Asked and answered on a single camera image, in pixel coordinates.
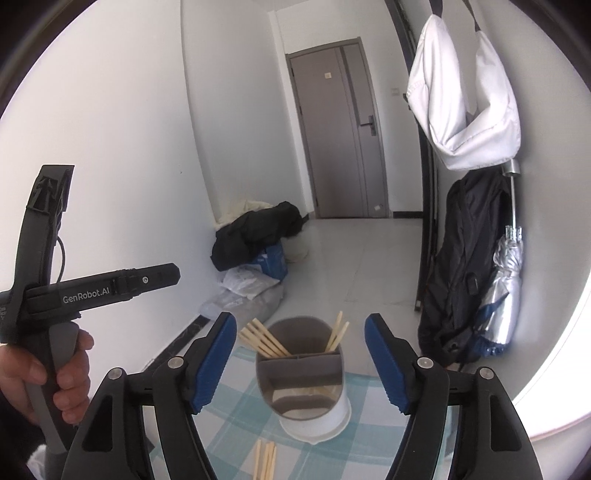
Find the black device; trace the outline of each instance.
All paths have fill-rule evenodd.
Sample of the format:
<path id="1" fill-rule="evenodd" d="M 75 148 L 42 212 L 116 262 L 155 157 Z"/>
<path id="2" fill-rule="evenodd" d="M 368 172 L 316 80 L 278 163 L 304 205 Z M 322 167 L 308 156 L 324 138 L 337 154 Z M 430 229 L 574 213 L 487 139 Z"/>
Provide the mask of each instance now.
<path id="1" fill-rule="evenodd" d="M 233 317 L 222 313 L 184 357 L 172 357 L 154 372 L 127 375 L 119 368 L 111 370 L 80 425 L 63 480 L 153 480 L 144 405 L 155 407 L 171 480 L 217 480 L 191 415 L 211 400 L 235 335 Z M 379 314 L 366 321 L 366 341 L 390 401 L 410 416 L 386 480 L 431 480 L 447 407 L 453 405 L 460 406 L 460 415 L 449 480 L 542 480 L 525 429 L 491 369 L 474 374 L 446 371 L 417 356 Z M 208 356 L 216 368 L 206 365 Z M 200 371 L 209 379 L 205 384 L 195 382 Z M 209 397 L 203 400 L 201 393 L 195 402 L 200 389 Z"/>
<path id="2" fill-rule="evenodd" d="M 76 351 L 82 310 L 130 300 L 178 283 L 174 264 L 119 270 L 50 284 L 53 250 L 66 211 L 74 167 L 44 165 L 29 197 L 18 243 L 12 289 L 0 293 L 0 342 L 23 346 L 45 366 L 45 385 L 27 385 L 27 393 L 46 437 L 49 455 L 65 461 L 75 428 L 53 403 L 56 372 Z M 65 262 L 63 244 L 62 253 Z"/>

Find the black pile of clothes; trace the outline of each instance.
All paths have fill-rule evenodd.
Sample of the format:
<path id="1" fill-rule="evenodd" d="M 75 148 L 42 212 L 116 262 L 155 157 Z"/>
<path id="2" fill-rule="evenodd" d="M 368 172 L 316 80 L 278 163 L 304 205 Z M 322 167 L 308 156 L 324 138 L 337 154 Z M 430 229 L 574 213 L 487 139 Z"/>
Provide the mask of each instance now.
<path id="1" fill-rule="evenodd" d="M 222 272 L 250 263 L 266 247 L 279 242 L 281 237 L 296 236 L 303 225 L 300 211 L 289 202 L 257 212 L 246 212 L 216 232 L 211 256 L 213 265 Z"/>
<path id="2" fill-rule="evenodd" d="M 443 245 L 418 327 L 421 352 L 443 367 L 478 359 L 471 350 L 476 312 L 495 272 L 492 259 L 509 222 L 510 204 L 500 167 L 468 172 L 447 194 Z"/>

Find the finger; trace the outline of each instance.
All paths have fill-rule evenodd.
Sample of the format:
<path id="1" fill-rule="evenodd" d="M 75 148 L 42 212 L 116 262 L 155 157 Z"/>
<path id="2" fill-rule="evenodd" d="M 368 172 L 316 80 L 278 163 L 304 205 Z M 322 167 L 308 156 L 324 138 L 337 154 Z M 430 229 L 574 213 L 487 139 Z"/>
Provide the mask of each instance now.
<path id="1" fill-rule="evenodd" d="M 84 414 L 86 413 L 89 404 L 90 400 L 87 398 L 77 407 L 62 412 L 61 416 L 66 423 L 69 423 L 70 425 L 76 425 L 82 421 L 82 418 L 84 418 Z"/>
<path id="2" fill-rule="evenodd" d="M 56 392 L 53 395 L 53 403 L 56 404 L 56 407 L 61 411 L 70 410 L 87 400 L 89 391 L 90 378 L 86 378 L 86 381 L 78 387 Z"/>
<path id="3" fill-rule="evenodd" d="M 80 350 L 60 368 L 57 373 L 57 384 L 62 390 L 78 387 L 86 381 L 89 371 L 88 355 L 85 351 Z"/>
<path id="4" fill-rule="evenodd" d="M 33 413 L 33 406 L 25 390 L 25 384 L 20 378 L 0 377 L 0 391 L 2 391 L 10 405 L 25 417 Z"/>
<path id="5" fill-rule="evenodd" d="M 33 425 L 39 425 L 39 419 L 37 418 L 37 415 L 34 411 L 31 411 L 29 414 L 25 415 L 25 417 L 27 417 L 29 422 Z"/>
<path id="6" fill-rule="evenodd" d="M 24 348 L 14 345 L 0 346 L 0 377 L 19 378 L 36 385 L 47 381 L 41 362 Z"/>
<path id="7" fill-rule="evenodd" d="M 80 350 L 92 350 L 95 345 L 95 339 L 86 330 L 78 332 L 78 348 Z"/>

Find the gripper handle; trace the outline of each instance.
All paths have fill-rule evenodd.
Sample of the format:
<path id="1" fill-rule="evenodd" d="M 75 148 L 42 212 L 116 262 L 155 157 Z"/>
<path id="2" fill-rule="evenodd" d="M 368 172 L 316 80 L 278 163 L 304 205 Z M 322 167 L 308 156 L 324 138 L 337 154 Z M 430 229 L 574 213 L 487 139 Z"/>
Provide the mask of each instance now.
<path id="1" fill-rule="evenodd" d="M 79 327 L 74 322 L 58 323 L 43 332 L 27 335 L 20 342 L 47 370 L 44 385 L 26 384 L 26 388 L 47 449 L 55 455 L 70 449 L 76 433 L 74 427 L 63 420 L 61 411 L 53 403 L 53 395 L 60 389 L 57 371 L 70 361 L 76 351 L 78 331 Z"/>

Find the door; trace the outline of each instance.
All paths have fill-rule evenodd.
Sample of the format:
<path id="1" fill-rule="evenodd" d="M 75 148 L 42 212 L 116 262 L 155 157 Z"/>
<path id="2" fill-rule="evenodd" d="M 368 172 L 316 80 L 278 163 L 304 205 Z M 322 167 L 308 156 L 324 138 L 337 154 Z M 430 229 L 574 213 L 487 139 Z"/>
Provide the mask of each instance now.
<path id="1" fill-rule="evenodd" d="M 359 43 L 291 57 L 319 218 L 387 216 L 384 162 Z"/>

